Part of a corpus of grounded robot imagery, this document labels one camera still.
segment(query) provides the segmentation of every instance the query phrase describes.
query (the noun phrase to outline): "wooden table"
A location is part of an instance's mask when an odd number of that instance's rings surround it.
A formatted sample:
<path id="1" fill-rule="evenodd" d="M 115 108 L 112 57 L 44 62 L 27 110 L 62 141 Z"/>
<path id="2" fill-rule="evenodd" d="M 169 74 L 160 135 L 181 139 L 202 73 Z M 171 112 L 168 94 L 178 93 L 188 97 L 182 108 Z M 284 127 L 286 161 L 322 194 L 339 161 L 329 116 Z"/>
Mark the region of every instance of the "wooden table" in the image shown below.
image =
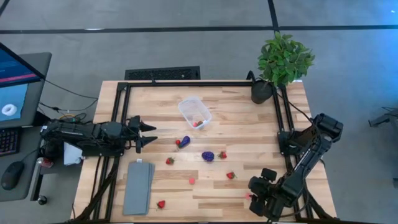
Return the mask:
<path id="1" fill-rule="evenodd" d="M 117 83 L 103 82 L 95 123 L 111 120 Z M 310 115 L 302 83 L 289 85 L 287 93 L 294 105 Z M 213 120 L 201 131 L 192 129 L 177 108 L 180 101 L 191 95 L 199 96 L 213 115 Z M 122 94 L 117 121 L 120 121 L 123 99 Z M 284 115 L 282 100 L 280 103 Z M 135 150 L 131 149 L 122 156 L 114 195 L 112 222 L 266 221 L 265 217 L 258 217 L 248 209 L 250 201 L 245 199 L 245 194 L 250 192 L 248 180 L 254 175 L 259 176 L 263 167 L 276 170 L 278 178 L 286 171 L 276 138 L 279 129 L 272 98 L 256 105 L 251 101 L 248 86 L 134 87 L 131 89 L 127 117 L 134 115 L 140 115 L 147 124 L 157 127 L 157 130 L 145 134 L 146 136 L 159 138 L 147 145 L 141 154 L 136 154 Z M 292 116 L 297 129 L 310 126 L 305 117 L 294 108 Z M 177 152 L 175 140 L 185 135 L 191 136 L 192 142 Z M 215 154 L 226 151 L 228 158 L 216 158 L 209 164 L 201 158 L 203 151 L 213 151 Z M 168 157 L 175 158 L 174 165 L 165 164 Z M 124 216 L 127 167 L 137 158 L 155 164 L 149 214 Z M 77 215 L 90 201 L 97 160 L 97 157 L 92 157 L 84 161 L 75 198 Z M 226 173 L 230 171 L 234 171 L 238 178 L 228 180 Z M 196 179 L 195 185 L 188 183 L 190 177 Z M 325 211 L 336 216 L 328 180 L 321 163 L 318 163 L 307 177 L 307 185 Z M 106 192 L 101 204 L 100 217 L 104 217 L 107 197 Z M 163 210 L 156 210 L 156 203 L 160 200 L 165 200 L 166 206 Z M 292 212 L 291 208 L 285 208 L 282 214 Z M 281 220 L 294 220 L 294 217 Z"/>

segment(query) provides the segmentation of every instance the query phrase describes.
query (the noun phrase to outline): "eggplant toy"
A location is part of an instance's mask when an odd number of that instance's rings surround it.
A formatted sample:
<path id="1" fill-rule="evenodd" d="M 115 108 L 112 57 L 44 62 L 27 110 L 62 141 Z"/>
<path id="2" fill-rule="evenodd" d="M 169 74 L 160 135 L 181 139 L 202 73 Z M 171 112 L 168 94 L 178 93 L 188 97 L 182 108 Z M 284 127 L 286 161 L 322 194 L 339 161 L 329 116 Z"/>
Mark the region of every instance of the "eggplant toy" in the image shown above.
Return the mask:
<path id="1" fill-rule="evenodd" d="M 189 145 L 190 142 L 191 142 L 191 139 L 190 139 L 188 136 L 185 136 L 185 137 L 182 139 L 181 143 L 178 145 L 178 147 L 181 149 L 181 148 L 183 148 L 183 147 Z"/>

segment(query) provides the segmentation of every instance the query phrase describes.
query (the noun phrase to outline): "strawberry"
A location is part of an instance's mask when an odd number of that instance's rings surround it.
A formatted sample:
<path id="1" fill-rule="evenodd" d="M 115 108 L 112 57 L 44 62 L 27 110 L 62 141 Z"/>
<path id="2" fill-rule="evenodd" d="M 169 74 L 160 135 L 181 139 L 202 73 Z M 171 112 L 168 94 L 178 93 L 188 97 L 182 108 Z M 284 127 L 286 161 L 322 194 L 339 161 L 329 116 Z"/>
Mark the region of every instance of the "strawberry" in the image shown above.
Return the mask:
<path id="1" fill-rule="evenodd" d="M 164 200 L 163 201 L 159 201 L 159 202 L 156 203 L 156 205 L 157 205 L 157 208 L 162 209 L 162 208 L 165 207 L 166 201 L 164 201 Z"/>
<path id="2" fill-rule="evenodd" d="M 225 152 L 225 151 L 222 151 L 220 154 L 218 154 L 218 157 L 219 157 L 220 159 L 226 159 L 226 152 Z"/>
<path id="3" fill-rule="evenodd" d="M 229 180 L 232 180 L 233 178 L 236 177 L 234 172 L 229 172 L 229 173 L 226 174 L 226 176 L 228 177 Z"/>
<path id="4" fill-rule="evenodd" d="M 173 159 L 173 157 L 167 158 L 167 159 L 166 159 L 166 164 L 167 164 L 167 165 L 173 165 L 173 164 L 174 164 L 174 159 Z"/>

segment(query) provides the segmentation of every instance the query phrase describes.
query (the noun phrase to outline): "gray carpet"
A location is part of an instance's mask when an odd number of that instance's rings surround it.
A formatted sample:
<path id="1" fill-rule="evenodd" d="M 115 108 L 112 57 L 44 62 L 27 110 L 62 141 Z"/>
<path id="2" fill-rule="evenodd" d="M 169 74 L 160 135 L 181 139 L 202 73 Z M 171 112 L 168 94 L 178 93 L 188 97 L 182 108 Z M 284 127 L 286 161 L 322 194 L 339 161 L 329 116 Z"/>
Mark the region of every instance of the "gray carpet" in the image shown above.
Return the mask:
<path id="1" fill-rule="evenodd" d="M 267 1 L 11 0 L 0 29 L 82 29 L 158 26 L 271 25 Z M 397 24 L 396 1 L 275 0 L 280 26 Z M 398 30 L 292 31 L 317 56 L 304 85 L 312 114 L 344 123 L 341 141 L 326 154 L 337 214 L 344 220 L 396 223 L 396 133 L 368 119 L 398 106 Z M 51 52 L 48 79 L 96 96 L 103 80 L 121 80 L 125 69 L 199 65 L 202 79 L 245 78 L 259 73 L 257 56 L 271 31 L 140 34 L 0 35 L 18 54 Z M 90 100 L 45 85 L 41 99 L 66 109 Z M 56 118 L 56 112 L 45 109 Z M 87 112 L 92 118 L 95 107 Z M 0 223 L 51 223 L 69 218 L 79 173 L 48 176 L 46 206 L 21 200 L 0 203 Z"/>

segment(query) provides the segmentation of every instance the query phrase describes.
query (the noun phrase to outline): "clear plastic bowl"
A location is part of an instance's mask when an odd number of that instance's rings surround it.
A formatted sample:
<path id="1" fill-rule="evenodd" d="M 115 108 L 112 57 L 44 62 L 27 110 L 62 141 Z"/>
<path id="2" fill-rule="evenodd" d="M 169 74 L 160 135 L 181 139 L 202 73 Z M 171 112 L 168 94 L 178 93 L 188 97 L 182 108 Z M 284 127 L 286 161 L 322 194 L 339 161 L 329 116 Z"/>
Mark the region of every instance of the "clear plastic bowl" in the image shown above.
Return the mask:
<path id="1" fill-rule="evenodd" d="M 210 111 L 197 96 L 189 96 L 178 104 L 182 116 L 193 129 L 204 128 L 212 119 Z M 203 124 L 194 127 L 199 121 Z"/>

